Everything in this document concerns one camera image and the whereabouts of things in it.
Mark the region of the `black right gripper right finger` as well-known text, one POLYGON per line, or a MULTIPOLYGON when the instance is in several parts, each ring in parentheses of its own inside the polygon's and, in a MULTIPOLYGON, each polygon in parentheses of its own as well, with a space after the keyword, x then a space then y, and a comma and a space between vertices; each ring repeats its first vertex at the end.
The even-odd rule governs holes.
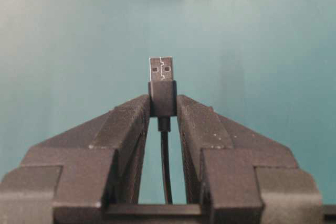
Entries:
POLYGON ((322 196, 291 150, 179 95, 186 198, 211 223, 322 223, 322 196))

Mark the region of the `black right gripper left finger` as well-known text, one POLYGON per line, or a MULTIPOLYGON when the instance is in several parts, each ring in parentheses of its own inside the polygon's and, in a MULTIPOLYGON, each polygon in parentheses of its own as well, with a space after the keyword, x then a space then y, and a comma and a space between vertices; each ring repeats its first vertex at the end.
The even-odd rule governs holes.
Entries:
POLYGON ((100 223, 137 203, 149 118, 142 95, 32 146, 1 182, 1 223, 100 223))

